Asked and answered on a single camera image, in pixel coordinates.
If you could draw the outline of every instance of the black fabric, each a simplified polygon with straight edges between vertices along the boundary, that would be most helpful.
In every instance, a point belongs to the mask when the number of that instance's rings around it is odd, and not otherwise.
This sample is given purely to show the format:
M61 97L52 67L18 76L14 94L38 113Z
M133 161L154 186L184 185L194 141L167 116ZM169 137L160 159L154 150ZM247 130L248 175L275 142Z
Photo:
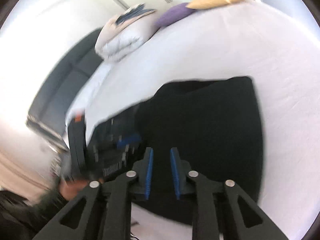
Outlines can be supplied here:
M0 195L0 238L5 240L31 240L65 205L57 188L47 192L33 206L16 203Z
M24 200L27 200L27 199L9 190L0 190L0 202L7 201L12 204L20 204L20 203L23 203Z
M110 135L132 132L132 119L144 146L154 149L149 201L140 206L191 223L192 205L175 200L169 151L177 147L192 169L211 180L233 179L258 200L263 160L262 129L252 80L187 81L163 85L95 129L89 145Z

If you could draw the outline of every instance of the white bed sheet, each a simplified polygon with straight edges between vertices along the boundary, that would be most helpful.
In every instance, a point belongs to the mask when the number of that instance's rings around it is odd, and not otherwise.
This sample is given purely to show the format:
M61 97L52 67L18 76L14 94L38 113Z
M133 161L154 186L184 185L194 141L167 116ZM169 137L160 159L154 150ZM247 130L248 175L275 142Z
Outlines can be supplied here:
M249 75L264 130L259 206L298 240L320 210L319 65L316 39L268 5L248 0L198 11L156 33L109 73L86 108L87 141L99 122L166 82Z
M72 117L74 117L77 113L84 112L85 109L89 107L91 101L98 93L100 86L102 85L113 65L114 63L102 61L89 80L80 89L67 111L65 120L66 127L68 127Z

